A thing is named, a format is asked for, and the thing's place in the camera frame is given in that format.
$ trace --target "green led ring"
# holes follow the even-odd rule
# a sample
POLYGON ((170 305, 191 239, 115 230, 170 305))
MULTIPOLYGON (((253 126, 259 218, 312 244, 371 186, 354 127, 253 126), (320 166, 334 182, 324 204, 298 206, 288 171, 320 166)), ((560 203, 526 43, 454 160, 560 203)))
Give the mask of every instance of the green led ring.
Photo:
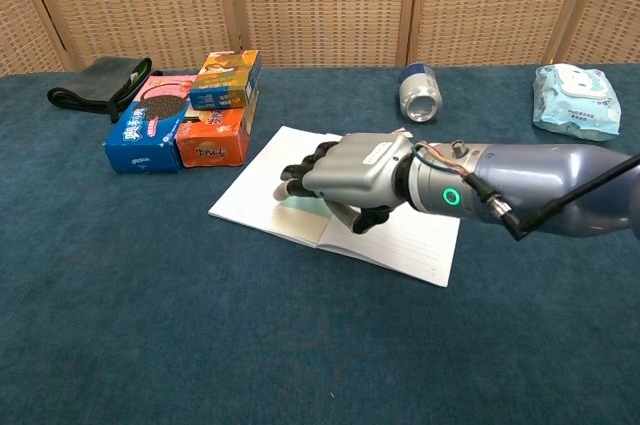
POLYGON ((460 192, 455 188, 445 188, 442 192, 442 199, 452 207, 455 207, 460 204, 460 192))

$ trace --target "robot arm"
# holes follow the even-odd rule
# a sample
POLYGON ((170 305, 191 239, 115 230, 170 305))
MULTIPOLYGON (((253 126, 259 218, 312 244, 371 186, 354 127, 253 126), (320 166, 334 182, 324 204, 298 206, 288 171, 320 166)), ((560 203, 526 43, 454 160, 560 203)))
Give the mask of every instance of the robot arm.
POLYGON ((640 239, 640 156, 590 145, 413 144, 359 133, 286 167, 274 197, 324 199, 354 233, 408 202, 424 213, 587 237, 631 228, 640 239))

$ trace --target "notebook page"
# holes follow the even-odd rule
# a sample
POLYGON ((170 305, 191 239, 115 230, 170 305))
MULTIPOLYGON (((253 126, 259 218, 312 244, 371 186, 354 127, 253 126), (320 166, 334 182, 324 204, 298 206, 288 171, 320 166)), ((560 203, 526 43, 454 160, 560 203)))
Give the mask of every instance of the notebook page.
POLYGON ((459 224, 457 218, 420 213, 403 204, 364 235, 351 233, 332 217, 318 246, 446 287, 459 224))
POLYGON ((315 198, 273 198, 280 172, 312 154, 326 135, 281 127, 211 207, 209 215, 315 247, 331 213, 315 198))

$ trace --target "orange snack box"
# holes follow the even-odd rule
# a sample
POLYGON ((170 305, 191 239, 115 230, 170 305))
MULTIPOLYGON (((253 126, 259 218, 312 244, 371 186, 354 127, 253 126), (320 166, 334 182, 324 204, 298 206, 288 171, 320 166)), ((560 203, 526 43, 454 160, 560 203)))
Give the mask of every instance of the orange snack box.
POLYGON ((249 135, 259 91, 245 108, 194 110, 189 106, 176 143, 185 167, 239 166, 249 148, 249 135))

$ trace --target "soda can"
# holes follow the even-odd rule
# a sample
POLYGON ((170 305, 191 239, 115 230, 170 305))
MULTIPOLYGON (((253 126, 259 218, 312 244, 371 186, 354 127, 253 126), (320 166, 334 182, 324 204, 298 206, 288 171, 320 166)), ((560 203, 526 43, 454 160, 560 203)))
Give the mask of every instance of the soda can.
POLYGON ((400 111, 414 122, 427 122, 436 117, 442 96, 436 74, 424 63, 412 63, 400 74, 400 111))

